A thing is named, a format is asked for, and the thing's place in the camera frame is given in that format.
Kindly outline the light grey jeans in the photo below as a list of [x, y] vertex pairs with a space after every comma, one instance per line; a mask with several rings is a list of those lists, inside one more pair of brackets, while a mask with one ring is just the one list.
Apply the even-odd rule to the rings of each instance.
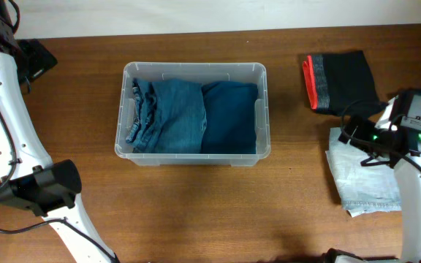
[[394, 171], [387, 165], [363, 167], [367, 153], [339, 140], [341, 130], [332, 128], [327, 162], [341, 198], [342, 208], [350, 216], [401, 210], [401, 198]]

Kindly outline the blue denim jeans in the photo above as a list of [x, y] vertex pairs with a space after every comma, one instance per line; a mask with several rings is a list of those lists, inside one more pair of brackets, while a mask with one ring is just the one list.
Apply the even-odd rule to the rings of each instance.
[[126, 142], [135, 153], [199, 153], [207, 127], [202, 85], [181, 79], [133, 79]]

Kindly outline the dark teal shirt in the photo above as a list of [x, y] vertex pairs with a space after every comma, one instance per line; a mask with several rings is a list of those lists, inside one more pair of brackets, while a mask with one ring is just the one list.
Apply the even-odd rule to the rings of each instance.
[[207, 128], [202, 153], [255, 154], [255, 102], [258, 87], [253, 83], [218, 81], [202, 87]]

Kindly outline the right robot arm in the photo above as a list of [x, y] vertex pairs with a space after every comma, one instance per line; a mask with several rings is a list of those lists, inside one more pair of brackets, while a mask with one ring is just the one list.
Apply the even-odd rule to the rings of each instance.
[[402, 116], [352, 119], [332, 128], [326, 152], [341, 205], [350, 216], [400, 211], [400, 262], [421, 262], [421, 131]]

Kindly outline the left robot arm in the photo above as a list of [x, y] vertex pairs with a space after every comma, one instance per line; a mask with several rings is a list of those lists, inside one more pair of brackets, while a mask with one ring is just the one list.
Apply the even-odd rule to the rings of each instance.
[[0, 0], [0, 204], [31, 211], [51, 225], [77, 262], [117, 262], [83, 206], [82, 183], [71, 160], [58, 163], [39, 140], [20, 87], [52, 69], [57, 60], [37, 40], [16, 40], [20, 22], [14, 1]]

